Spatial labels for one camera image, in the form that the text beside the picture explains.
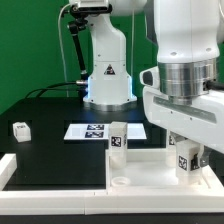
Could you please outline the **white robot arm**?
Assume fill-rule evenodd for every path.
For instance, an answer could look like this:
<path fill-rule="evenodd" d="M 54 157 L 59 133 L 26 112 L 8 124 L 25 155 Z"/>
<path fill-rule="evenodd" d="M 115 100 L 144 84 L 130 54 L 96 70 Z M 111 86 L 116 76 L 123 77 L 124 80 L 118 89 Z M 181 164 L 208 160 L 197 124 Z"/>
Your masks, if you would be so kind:
<path fill-rule="evenodd" d="M 71 14 L 93 24 L 97 71 L 88 79 L 87 105 L 123 102 L 109 96 L 111 79 L 103 77 L 115 56 L 106 52 L 110 13 L 124 14 L 126 2 L 69 0 Z M 224 153 L 224 89 L 218 76 L 220 0 L 134 0 L 144 11 L 146 35 L 158 47 L 157 65 L 140 73 L 144 111 L 149 122 Z"/>

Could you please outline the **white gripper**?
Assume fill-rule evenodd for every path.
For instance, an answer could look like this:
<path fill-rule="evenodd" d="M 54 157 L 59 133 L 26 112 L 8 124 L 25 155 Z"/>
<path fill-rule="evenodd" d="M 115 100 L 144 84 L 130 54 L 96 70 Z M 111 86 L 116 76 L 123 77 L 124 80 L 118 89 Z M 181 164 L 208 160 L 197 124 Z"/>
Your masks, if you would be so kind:
<path fill-rule="evenodd" d="M 148 121 L 201 143 L 197 154 L 199 169 L 209 165 L 212 149 L 224 154 L 223 91 L 210 90 L 186 106 L 171 103 L 168 96 L 160 92 L 158 67 L 142 71 L 140 82 L 144 86 L 143 105 Z"/>

